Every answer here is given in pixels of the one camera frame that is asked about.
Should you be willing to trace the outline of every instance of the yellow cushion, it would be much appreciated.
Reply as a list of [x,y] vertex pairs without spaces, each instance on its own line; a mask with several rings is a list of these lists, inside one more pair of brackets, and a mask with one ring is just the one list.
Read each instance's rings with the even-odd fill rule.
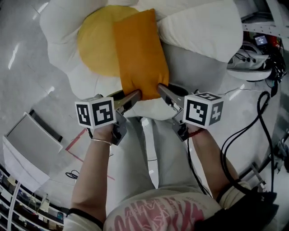
[[113,23],[138,11],[131,7],[109,5],[89,15],[77,37],[80,57],[93,72],[120,76],[113,35]]
[[114,33],[124,93],[140,89],[142,100],[159,98],[158,84],[168,85],[169,73],[154,9],[115,22]]

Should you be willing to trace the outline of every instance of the orange cushion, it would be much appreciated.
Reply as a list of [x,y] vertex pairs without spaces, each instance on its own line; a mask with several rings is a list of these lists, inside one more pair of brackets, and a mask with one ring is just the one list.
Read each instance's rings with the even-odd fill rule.
[[114,34],[124,93],[140,89],[142,100],[159,98],[158,83],[168,85],[169,74],[154,9],[115,22]]

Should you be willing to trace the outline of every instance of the floor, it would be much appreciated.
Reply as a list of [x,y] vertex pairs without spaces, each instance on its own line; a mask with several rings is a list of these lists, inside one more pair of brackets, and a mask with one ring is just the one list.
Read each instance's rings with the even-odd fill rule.
[[[47,1],[6,0],[0,11],[0,135],[6,134],[25,111],[33,108],[63,136],[62,144],[68,148],[52,156],[55,163],[51,166],[51,179],[37,193],[48,193],[48,198],[53,203],[69,207],[75,181],[67,178],[65,172],[80,170],[89,144],[89,136],[77,124],[74,102],[78,99],[72,93],[66,75],[52,66],[48,60],[47,42],[39,26],[39,15]],[[257,99],[264,89],[268,89],[265,82],[255,84],[231,76],[224,78],[221,88],[216,89],[218,94],[226,99],[223,119],[209,129],[219,145],[222,145],[229,135],[253,121],[256,117]],[[277,117],[279,99],[279,94],[272,98],[264,113],[264,120],[271,134]],[[150,122],[143,120],[142,123],[145,133],[150,134]],[[2,143],[0,146],[0,161],[4,164]],[[153,183],[157,185],[157,162],[153,161],[155,152],[152,139],[147,140],[147,146],[148,160],[152,160],[149,161],[149,173]],[[194,165],[205,182],[192,144],[190,147]],[[267,148],[265,134],[260,123],[257,123],[231,146],[228,158],[240,172],[253,160],[261,161]],[[116,164],[114,156],[111,156],[107,179],[108,212],[116,205]]]

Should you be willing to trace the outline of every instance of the small display screen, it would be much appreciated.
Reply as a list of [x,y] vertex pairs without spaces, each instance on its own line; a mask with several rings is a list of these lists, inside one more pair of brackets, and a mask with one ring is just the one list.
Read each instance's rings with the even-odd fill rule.
[[268,44],[265,35],[255,37],[255,40],[256,40],[257,46],[264,46],[264,45]]

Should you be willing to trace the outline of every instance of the person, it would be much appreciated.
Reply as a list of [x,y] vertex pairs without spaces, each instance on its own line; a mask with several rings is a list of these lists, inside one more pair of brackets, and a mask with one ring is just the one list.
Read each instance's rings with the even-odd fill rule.
[[[76,181],[71,209],[64,221],[70,231],[193,230],[196,221],[230,208],[244,194],[225,176],[220,148],[209,131],[187,125],[201,162],[212,198],[204,195],[187,161],[187,147],[172,129],[172,121],[152,120],[154,147],[158,161],[159,185],[155,189],[148,171],[145,135],[141,123],[131,118],[127,134],[119,146],[112,146],[116,197],[119,205],[107,216],[107,167],[110,145],[91,141]],[[112,125],[94,130],[93,138],[111,142]],[[227,160],[230,174],[238,174]],[[240,185],[250,189],[246,182]]]

